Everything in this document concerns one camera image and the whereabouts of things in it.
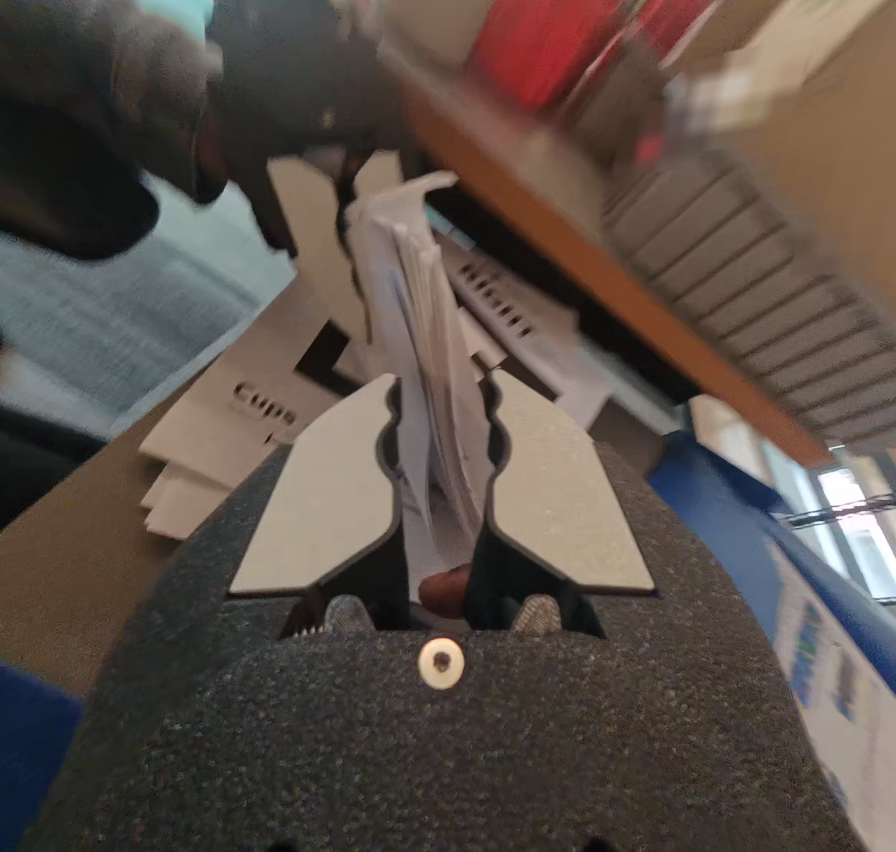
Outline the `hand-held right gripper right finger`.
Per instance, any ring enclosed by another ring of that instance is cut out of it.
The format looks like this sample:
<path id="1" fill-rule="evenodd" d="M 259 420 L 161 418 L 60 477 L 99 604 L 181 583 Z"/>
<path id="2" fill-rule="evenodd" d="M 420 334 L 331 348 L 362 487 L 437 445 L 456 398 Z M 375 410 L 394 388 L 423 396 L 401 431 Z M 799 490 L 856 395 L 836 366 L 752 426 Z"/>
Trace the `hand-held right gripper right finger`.
<path id="1" fill-rule="evenodd" d="M 592 439 L 564 410 L 498 369 L 486 523 L 552 576 L 587 593 L 650 595 L 655 581 Z"/>

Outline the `white sheet with bold print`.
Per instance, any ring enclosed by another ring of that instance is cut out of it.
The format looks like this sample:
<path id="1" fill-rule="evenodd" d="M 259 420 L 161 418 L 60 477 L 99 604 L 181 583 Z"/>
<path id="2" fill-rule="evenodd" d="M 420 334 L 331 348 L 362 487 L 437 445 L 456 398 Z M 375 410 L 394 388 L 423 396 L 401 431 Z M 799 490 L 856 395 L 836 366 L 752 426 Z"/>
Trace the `white sheet with bold print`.
<path id="1" fill-rule="evenodd" d="M 477 248 L 437 232 L 442 261 L 479 357 L 563 410 L 590 432 L 609 402 L 610 379 L 585 349 L 578 317 Z"/>

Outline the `grey ribbed panel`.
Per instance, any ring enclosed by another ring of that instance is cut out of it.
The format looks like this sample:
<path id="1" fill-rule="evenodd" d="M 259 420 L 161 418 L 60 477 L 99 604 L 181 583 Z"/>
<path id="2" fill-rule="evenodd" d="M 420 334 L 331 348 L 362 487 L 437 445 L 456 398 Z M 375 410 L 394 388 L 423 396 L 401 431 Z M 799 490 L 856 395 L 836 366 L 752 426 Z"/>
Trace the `grey ribbed panel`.
<path id="1" fill-rule="evenodd" d="M 820 441 L 894 449 L 894 316 L 747 166 L 698 152 L 609 180 L 622 265 Z"/>

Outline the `wooden board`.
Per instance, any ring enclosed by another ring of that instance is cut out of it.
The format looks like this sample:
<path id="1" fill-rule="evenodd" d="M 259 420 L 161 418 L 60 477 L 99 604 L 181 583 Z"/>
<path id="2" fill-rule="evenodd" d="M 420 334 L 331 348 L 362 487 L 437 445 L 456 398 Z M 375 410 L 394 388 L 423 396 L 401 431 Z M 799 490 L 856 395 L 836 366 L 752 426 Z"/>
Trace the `wooden board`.
<path id="1" fill-rule="evenodd" d="M 377 55 L 402 87 L 421 149 L 606 315 L 592 323 L 596 344 L 629 384 L 664 410 L 708 393 L 801 466 L 831 460 L 822 441 L 622 266 L 602 226 L 599 170 L 560 132 L 395 42 L 380 43 Z"/>

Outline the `grey-brown desk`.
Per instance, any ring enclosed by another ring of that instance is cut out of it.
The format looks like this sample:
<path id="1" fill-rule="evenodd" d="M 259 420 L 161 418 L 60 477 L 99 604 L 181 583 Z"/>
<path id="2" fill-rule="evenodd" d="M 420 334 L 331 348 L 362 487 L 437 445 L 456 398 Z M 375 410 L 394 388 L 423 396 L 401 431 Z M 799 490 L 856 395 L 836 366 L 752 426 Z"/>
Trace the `grey-brown desk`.
<path id="1" fill-rule="evenodd" d="M 226 597 L 283 470 L 280 445 L 217 507 L 179 554 L 154 538 L 140 506 L 151 461 L 140 445 L 196 381 L 188 379 L 2 532 L 2 663 L 80 699 L 171 559 L 226 556 L 223 589 L 189 591 L 182 611 Z"/>

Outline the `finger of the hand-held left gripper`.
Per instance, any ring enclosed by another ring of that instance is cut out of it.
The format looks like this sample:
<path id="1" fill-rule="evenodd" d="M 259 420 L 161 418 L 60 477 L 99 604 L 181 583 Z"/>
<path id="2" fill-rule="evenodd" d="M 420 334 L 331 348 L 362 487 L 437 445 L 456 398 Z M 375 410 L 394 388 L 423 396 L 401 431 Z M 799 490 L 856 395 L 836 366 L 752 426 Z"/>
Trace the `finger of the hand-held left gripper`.
<path id="1" fill-rule="evenodd" d="M 404 191 L 404 181 L 400 152 L 376 151 L 353 178 L 353 202 L 391 202 Z"/>
<path id="2" fill-rule="evenodd" d="M 364 306 L 339 238 L 334 181 L 299 158 L 270 160 L 268 174 L 297 250 L 297 272 L 349 338 L 336 366 L 344 376 L 364 376 Z"/>

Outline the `stack of white papers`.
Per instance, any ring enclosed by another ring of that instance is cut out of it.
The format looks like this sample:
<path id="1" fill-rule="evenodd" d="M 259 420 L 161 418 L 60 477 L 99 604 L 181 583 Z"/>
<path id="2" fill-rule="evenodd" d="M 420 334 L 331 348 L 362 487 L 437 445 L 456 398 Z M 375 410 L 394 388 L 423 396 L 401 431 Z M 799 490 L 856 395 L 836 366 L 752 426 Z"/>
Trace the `stack of white papers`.
<path id="1" fill-rule="evenodd" d="M 369 361 L 400 380 L 399 489 L 413 600 L 423 579 L 471 559 L 494 471 L 476 365 L 425 209 L 428 193 L 456 181 L 438 171 L 358 198 L 344 212 Z"/>

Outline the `printed instruction sheet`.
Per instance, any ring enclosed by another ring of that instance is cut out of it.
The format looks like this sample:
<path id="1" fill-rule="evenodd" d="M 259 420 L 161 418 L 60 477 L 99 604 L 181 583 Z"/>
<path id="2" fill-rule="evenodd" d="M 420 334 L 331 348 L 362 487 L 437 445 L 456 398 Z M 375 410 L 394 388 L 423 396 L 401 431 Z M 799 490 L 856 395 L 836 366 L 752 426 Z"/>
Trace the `printed instruction sheet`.
<path id="1" fill-rule="evenodd" d="M 895 849 L 894 693 L 777 543 L 773 647 L 835 799 L 868 850 Z"/>

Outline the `red bag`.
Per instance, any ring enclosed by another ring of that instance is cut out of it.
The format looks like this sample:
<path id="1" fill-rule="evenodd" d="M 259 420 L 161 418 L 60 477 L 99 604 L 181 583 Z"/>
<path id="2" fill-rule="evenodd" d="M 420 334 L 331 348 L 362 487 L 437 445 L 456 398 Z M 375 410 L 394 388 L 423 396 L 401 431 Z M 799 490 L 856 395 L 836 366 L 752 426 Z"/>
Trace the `red bag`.
<path id="1" fill-rule="evenodd" d="M 558 106 L 599 76 L 623 43 L 661 60 L 715 0 L 495 0 L 471 71 L 522 109 Z"/>

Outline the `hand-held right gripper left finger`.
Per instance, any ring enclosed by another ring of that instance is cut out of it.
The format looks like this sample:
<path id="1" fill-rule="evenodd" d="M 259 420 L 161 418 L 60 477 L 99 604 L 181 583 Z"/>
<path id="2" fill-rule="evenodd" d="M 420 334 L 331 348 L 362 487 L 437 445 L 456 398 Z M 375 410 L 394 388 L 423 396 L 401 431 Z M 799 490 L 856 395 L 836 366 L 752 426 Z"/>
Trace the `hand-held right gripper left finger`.
<path id="1" fill-rule="evenodd" d="M 392 538 L 401 506 L 385 442 L 399 378 L 383 374 L 321 415 L 292 444 L 230 584 L 234 597 L 301 591 Z"/>

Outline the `blue folder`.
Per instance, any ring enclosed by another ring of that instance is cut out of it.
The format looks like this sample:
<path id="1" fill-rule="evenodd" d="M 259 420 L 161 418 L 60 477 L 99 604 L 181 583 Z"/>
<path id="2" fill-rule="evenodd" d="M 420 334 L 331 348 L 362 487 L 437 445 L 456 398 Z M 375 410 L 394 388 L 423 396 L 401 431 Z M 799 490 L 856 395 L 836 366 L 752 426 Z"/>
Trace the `blue folder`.
<path id="1" fill-rule="evenodd" d="M 39 814 L 83 713 L 80 699 L 1 665 L 1 849 Z"/>
<path id="2" fill-rule="evenodd" d="M 777 492 L 687 433 L 667 435 L 665 442 L 665 453 L 649 477 L 651 487 L 720 561 L 772 647 L 780 580 L 764 545 L 766 540 L 780 545 L 875 666 L 895 701 L 894 616 L 775 518 L 784 504 Z M 791 689 L 790 693 L 796 702 Z"/>

